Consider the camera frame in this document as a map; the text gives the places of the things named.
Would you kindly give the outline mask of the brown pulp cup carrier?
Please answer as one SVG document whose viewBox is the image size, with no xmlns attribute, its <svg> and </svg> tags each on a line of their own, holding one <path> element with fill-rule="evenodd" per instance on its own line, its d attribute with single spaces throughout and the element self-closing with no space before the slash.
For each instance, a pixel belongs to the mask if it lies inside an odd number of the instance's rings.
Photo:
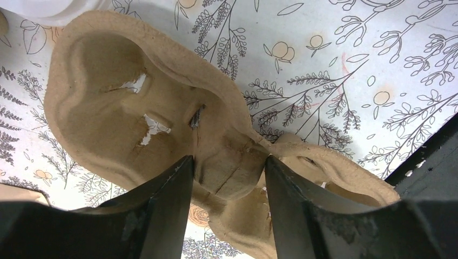
<svg viewBox="0 0 458 259">
<path fill-rule="evenodd" d="M 292 133 L 269 142 L 252 127 L 237 85 L 149 24 L 113 11 L 72 20 L 53 48 L 44 98 L 49 127 L 87 170 L 133 189 L 194 156 L 192 204 L 217 238 L 276 258 L 264 191 L 274 155 L 296 173 L 356 202 L 383 207 L 393 186 L 351 159 Z"/>
</svg>

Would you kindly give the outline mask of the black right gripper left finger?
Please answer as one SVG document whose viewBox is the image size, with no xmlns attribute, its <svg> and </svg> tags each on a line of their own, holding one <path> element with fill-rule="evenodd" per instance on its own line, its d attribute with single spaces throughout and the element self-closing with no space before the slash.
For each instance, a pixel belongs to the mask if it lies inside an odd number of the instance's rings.
<svg viewBox="0 0 458 259">
<path fill-rule="evenodd" d="M 180 258 L 194 158 L 98 207 L 1 202 L 1 258 Z"/>
</svg>

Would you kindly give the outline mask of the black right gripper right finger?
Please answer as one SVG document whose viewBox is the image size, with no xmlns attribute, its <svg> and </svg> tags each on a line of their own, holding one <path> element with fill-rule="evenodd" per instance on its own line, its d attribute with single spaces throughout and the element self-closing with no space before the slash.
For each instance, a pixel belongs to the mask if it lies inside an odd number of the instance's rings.
<svg viewBox="0 0 458 259">
<path fill-rule="evenodd" d="M 457 201 L 371 207 L 336 195 L 274 156 L 265 163 L 279 258 L 457 258 Z"/>
</svg>

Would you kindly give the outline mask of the blue checkered paper bag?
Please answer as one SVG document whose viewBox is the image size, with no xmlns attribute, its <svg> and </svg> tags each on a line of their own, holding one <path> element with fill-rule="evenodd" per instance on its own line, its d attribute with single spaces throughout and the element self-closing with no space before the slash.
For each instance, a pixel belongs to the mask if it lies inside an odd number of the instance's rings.
<svg viewBox="0 0 458 259">
<path fill-rule="evenodd" d="M 41 192 L 22 187 L 1 184 L 1 202 L 26 201 L 50 206 L 47 198 Z"/>
</svg>

